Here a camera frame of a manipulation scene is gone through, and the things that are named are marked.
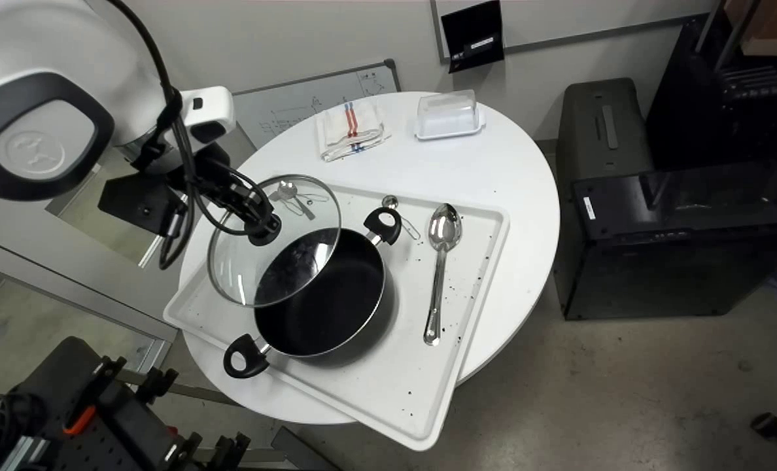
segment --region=white wall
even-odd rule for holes
[[[535,139],[556,139],[569,83],[630,75],[643,110],[679,40],[659,25],[511,53],[450,75],[429,0],[136,0],[185,75],[234,92],[392,57],[404,88],[464,88],[507,112]]]

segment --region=glass lid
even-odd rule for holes
[[[234,304],[263,308],[302,294],[333,260],[341,207],[331,186],[310,176],[278,176],[251,190],[264,216],[247,232],[243,216],[222,215],[208,252],[212,284]]]

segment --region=round white table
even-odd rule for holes
[[[420,97],[426,95],[374,97],[374,106],[392,133],[374,150],[337,161],[321,161],[316,157],[315,117],[310,117],[263,146],[242,173],[253,180],[303,173],[396,195],[409,190],[433,201],[471,195],[485,207],[502,210],[511,216],[511,232],[460,371],[460,379],[468,379],[505,349],[541,295],[558,252],[561,201],[545,154],[511,117],[480,104],[488,116],[488,129],[480,135],[416,142],[413,121]],[[180,266],[180,284],[189,278],[185,266],[196,266],[200,257],[208,257],[208,237],[191,240]],[[222,351],[191,333],[185,333],[185,346],[212,384],[257,414],[294,424],[352,422],[273,375],[231,379],[222,371]]]

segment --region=pot handle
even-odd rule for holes
[[[226,371],[235,379],[257,376],[267,368],[267,355],[257,349],[251,334],[235,337],[226,351]]]
[[[365,227],[369,227],[374,235],[379,235],[379,240],[392,245],[404,232],[404,216],[392,207],[379,207],[369,211]]]

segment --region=spoon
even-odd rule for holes
[[[429,318],[425,322],[425,343],[429,346],[437,346],[442,333],[441,325],[442,325],[446,260],[448,260],[448,252],[459,245],[460,235],[464,235],[464,226],[460,226],[459,210],[450,203],[437,207],[429,226],[429,243],[437,252],[433,308],[429,308]]]
[[[294,180],[281,180],[278,190],[281,190],[282,199],[294,199],[302,207],[302,211],[310,220],[315,220],[315,211],[299,199],[299,186]]]

